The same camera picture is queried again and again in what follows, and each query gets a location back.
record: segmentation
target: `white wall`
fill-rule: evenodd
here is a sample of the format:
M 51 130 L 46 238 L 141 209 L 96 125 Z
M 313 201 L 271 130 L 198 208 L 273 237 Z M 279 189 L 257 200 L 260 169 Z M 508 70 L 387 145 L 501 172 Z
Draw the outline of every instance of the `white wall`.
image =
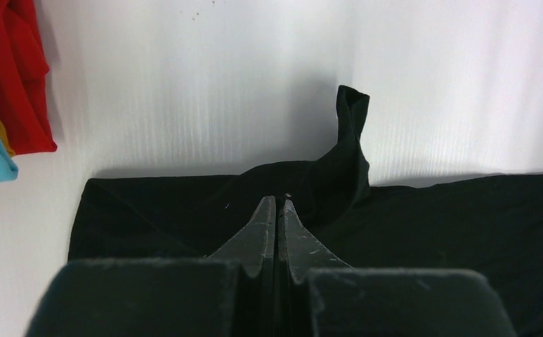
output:
M 316 159 L 337 84 L 371 95 L 371 183 L 543 171 L 543 1 L 37 6 L 59 149 L 0 184 L 0 336 L 24 332 L 65 262 L 87 178 Z

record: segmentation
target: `black cloth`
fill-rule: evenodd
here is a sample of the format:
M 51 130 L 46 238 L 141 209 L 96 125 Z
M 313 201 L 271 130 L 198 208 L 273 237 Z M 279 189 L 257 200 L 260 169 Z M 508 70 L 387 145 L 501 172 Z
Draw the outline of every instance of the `black cloth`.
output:
M 239 176 L 90 179 L 69 260 L 205 256 L 267 195 L 355 267 L 467 268 L 484 274 L 520 335 L 543 336 L 543 175 L 426 188 L 370 187 L 360 134 L 369 98 L 340 86 L 338 142 L 317 161 Z

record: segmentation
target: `white backdrop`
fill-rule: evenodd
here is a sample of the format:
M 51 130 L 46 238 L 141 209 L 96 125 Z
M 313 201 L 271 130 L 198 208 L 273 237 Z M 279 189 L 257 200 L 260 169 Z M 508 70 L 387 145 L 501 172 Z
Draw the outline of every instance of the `white backdrop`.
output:
M 336 141 L 371 96 L 372 184 L 543 171 L 543 1 L 37 1 L 54 154 L 0 184 L 0 336 L 65 262 L 93 176 L 241 173 Z

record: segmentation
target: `red garment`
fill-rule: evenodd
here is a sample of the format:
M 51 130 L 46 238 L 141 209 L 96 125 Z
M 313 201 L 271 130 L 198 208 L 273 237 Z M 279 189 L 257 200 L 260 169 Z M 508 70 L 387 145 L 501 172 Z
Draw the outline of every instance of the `red garment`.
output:
M 0 0 L 0 120 L 16 154 L 52 152 L 49 71 L 33 0 Z

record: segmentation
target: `red cloth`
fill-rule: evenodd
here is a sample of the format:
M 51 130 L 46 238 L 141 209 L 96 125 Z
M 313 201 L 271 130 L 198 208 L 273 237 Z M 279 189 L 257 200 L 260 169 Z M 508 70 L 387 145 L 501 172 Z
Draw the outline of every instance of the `red cloth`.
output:
M 49 71 L 33 0 L 0 0 L 0 120 L 16 154 L 53 152 Z

